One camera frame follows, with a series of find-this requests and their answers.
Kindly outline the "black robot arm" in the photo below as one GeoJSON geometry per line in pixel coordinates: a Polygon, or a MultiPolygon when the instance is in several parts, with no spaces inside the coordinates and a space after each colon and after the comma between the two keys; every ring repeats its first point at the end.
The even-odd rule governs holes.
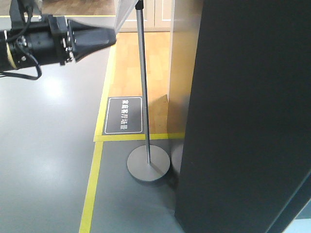
{"type": "Polygon", "coordinates": [[[0,76],[37,80],[43,65],[64,66],[116,43],[113,28],[44,15],[34,0],[13,0],[11,29],[0,32],[0,76]]]}

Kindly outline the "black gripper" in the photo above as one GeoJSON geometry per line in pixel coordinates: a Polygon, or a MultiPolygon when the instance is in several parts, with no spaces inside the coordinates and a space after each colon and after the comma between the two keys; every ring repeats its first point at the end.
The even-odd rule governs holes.
{"type": "Polygon", "coordinates": [[[61,66],[71,62],[73,57],[76,62],[79,62],[88,55],[116,43],[116,33],[113,28],[95,27],[72,19],[66,21],[64,16],[48,15],[48,22],[57,62],[61,66]]]}

